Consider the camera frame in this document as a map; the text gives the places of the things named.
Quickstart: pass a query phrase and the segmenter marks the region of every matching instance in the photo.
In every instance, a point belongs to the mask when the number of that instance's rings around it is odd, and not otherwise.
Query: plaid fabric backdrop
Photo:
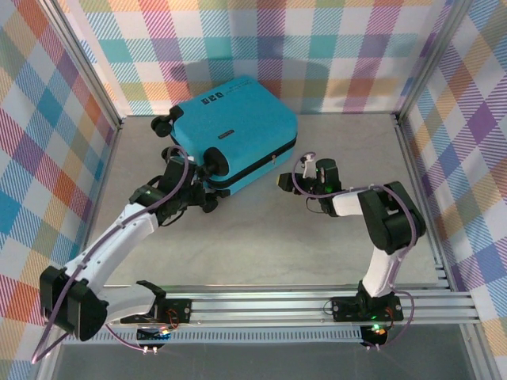
[[[81,248],[113,128],[36,0],[0,0],[0,379],[25,379],[39,274]]]
[[[507,378],[507,0],[475,0],[410,123],[445,253]]]
[[[452,0],[60,0],[125,115],[249,74],[297,113],[399,108]]]

